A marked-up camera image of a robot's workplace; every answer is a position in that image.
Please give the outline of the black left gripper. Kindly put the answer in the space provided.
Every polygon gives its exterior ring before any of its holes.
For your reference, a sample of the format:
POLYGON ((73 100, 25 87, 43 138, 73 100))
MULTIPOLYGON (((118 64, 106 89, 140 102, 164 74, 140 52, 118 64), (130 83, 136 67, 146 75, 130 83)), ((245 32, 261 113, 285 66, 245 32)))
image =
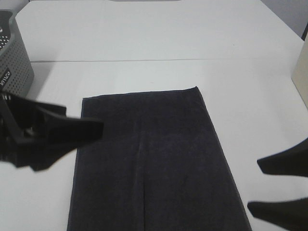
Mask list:
POLYGON ((0 93, 0 160, 42 171, 103 136, 104 122, 66 116, 66 107, 0 93))

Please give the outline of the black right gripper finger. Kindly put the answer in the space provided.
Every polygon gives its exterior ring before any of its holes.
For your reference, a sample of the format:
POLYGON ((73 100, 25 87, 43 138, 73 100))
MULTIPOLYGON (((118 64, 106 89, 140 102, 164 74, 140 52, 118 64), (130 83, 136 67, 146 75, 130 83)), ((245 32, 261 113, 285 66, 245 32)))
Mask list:
POLYGON ((282 228, 306 228, 308 226, 308 199, 284 202, 252 201, 247 204, 251 214, 282 228))
POLYGON ((257 164, 264 174, 308 176, 308 139, 285 151, 263 157, 257 164))

